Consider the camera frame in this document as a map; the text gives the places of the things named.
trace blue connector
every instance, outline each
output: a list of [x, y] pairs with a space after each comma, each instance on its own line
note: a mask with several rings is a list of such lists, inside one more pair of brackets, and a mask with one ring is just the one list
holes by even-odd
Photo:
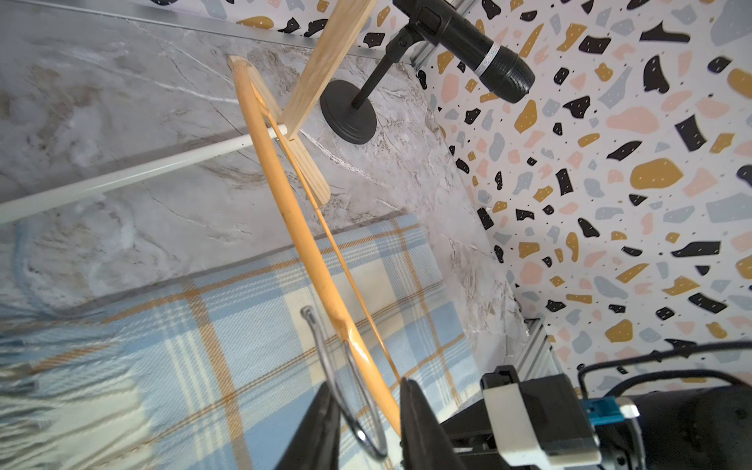
[[593, 426], [621, 423], [625, 419], [613, 396], [606, 396], [601, 399], [580, 400], [580, 406]]

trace plaid blanket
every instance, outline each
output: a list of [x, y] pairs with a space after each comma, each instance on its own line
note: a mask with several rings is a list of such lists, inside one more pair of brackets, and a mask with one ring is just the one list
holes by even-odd
[[[480, 374], [417, 219], [335, 238], [400, 374], [421, 385], [439, 420], [451, 416], [478, 391]], [[399, 402], [331, 246], [318, 243]], [[342, 367], [342, 346], [295, 249], [74, 320], [5, 315], [0, 423], [10, 426], [3, 436], [11, 444], [0, 447], [0, 468], [274, 468], [324, 380], [299, 314], [305, 305], [325, 319]], [[45, 424], [29, 431], [30, 423]], [[399, 437], [383, 415], [382, 424], [389, 458], [371, 461], [343, 428], [343, 468], [399, 467]]]

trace fringe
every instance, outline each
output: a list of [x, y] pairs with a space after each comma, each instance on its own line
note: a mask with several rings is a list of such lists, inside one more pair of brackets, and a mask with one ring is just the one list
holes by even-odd
[[[154, 467], [149, 415], [115, 331], [4, 317], [18, 333], [0, 333], [0, 470]], [[81, 348], [93, 353], [73, 354]]]

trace marble surface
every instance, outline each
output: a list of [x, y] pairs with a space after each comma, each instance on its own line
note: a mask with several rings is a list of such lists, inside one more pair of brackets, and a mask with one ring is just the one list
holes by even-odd
[[[226, 57], [246, 56], [284, 106], [311, 52], [8, 3], [0, 28], [0, 201], [245, 133]], [[375, 65], [348, 56], [335, 78], [360, 86]], [[332, 188], [324, 216], [337, 230], [416, 214], [478, 365], [493, 369], [521, 347], [521, 317], [413, 69], [392, 68], [372, 102], [367, 145], [337, 137], [318, 105], [303, 126]], [[0, 303], [75, 314], [291, 244], [243, 150], [0, 226]]]

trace microphone stand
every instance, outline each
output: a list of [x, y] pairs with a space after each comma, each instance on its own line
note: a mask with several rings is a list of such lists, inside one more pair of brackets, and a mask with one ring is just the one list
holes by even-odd
[[384, 57], [365, 81], [362, 89], [344, 80], [330, 82], [321, 94], [321, 112], [332, 130], [352, 144], [365, 144], [376, 133], [376, 112], [368, 96], [413, 44], [423, 36], [408, 23], [387, 44]]

